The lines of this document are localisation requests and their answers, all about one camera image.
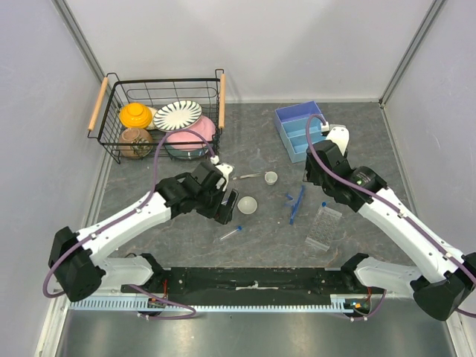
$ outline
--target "blue box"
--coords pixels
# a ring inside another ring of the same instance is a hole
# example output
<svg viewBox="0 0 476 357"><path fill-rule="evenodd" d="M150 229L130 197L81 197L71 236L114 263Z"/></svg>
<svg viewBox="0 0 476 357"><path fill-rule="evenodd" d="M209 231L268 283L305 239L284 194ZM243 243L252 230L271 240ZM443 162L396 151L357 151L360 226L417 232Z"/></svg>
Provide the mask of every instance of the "blue box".
<svg viewBox="0 0 476 357"><path fill-rule="evenodd" d="M274 126L288 151L292 163L305 161L307 150L306 124L311 114L322 114L316 102L307 102L275 110ZM311 122L311 140L315 144L325 139L321 135L321 121Z"/></svg>

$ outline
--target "black wire dish rack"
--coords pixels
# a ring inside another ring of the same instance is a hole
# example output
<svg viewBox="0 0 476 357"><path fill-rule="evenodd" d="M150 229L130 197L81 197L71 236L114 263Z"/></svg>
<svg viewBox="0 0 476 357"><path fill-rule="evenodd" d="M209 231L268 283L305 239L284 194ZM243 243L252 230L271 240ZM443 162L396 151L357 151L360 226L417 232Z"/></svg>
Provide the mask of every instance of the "black wire dish rack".
<svg viewBox="0 0 476 357"><path fill-rule="evenodd" d="M112 87L109 86L110 77L116 79ZM94 134L94 127L106 93L109 99L97 134ZM166 133L158 129L151 129L147 130L150 135L148 136L144 131L140 131L141 135L124 142L121 140L121 134L127 128L120 121L120 111L130 103L142 103L145 106L160 109L180 100L197 102L202 107L202 115L211 119L216 131L208 143L212 146L213 151L218 153L220 136L225 127L225 71L222 69L215 70L214 78L170 80L120 80L116 73L108 73L104 77L89 122L88 138L97 139L118 164L122 157L146 158L154 156L158 142ZM207 153L208 148L197 138L197 141L164 143L159 156L194 160L206 156Z"/></svg>

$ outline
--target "gray floor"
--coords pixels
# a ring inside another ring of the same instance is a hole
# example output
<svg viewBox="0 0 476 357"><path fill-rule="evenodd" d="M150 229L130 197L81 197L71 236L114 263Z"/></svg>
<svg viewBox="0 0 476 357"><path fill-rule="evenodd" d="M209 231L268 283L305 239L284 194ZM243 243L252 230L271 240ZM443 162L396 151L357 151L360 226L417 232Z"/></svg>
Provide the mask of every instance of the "gray floor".
<svg viewBox="0 0 476 357"><path fill-rule="evenodd" d="M241 196L253 196L258 210L245 216L235 210L233 221L222 226L196 213L179 216L152 228L115 253L152 253L162 266L317 266L339 267L357 252L368 253L392 263L410 264L407 256L377 227L349 208L329 203L343 213L328 252L304 243L322 201L329 202L319 187L306 184L303 203L294 225L289 224L286 193L300 191L304 163L292 164L273 125L274 110L287 104L228 104L220 158L235 167L236 175L252 173L249 161L260 148L267 161L265 170L279 175L275 186L263 178L233 181ZM406 204L406 196L396 159L377 103L322 103L330 123L344 124L350 131L349 160L379 173ZM191 171L196 162L159 161L160 178ZM100 209L100 219L111 216L144 195L152 178L152 159L124 159L112 164ZM216 239L243 226L243 232L224 242Z"/></svg>
<svg viewBox="0 0 476 357"><path fill-rule="evenodd" d="M415 303L385 301L367 322L300 313L208 313L145 321L70 311L57 357L455 357L445 324Z"/></svg>

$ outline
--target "pink bowl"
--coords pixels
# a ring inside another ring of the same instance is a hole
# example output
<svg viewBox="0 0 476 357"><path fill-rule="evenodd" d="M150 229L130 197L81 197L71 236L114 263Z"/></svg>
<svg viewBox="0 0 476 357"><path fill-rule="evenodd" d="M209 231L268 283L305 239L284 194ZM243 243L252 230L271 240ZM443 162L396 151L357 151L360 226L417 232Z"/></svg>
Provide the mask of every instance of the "pink bowl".
<svg viewBox="0 0 476 357"><path fill-rule="evenodd" d="M207 141L211 141L213 134L215 134L216 127L213 121L209 118L202 115L196 123L192 126L189 126L187 129L193 130L197 134L203 136ZM190 132L175 132L167 138L167 143L182 143L188 141L200 141L194 134ZM191 151L196 149L201 149L203 145L201 144L185 144L185 145L170 145L174 149Z"/></svg>

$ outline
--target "wooden handle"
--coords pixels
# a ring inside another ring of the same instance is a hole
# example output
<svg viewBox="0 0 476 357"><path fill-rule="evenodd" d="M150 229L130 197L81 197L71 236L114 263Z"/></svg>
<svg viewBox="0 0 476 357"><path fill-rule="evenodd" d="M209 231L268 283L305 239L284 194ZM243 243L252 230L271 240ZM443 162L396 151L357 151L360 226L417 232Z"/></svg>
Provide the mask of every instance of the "wooden handle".
<svg viewBox="0 0 476 357"><path fill-rule="evenodd" d="M225 93L226 93L226 77L222 73L220 76L220 110L218 114L218 127L223 129L225 127Z"/></svg>
<svg viewBox="0 0 476 357"><path fill-rule="evenodd" d="M92 111L91 120L89 121L88 130L92 132L94 126L96 125L97 116L99 115L99 109L101 109L101 104L103 103L104 94L107 90L107 77L104 77L103 83L101 84L101 89L99 90L99 95L97 96L96 104L94 105L94 110Z"/></svg>

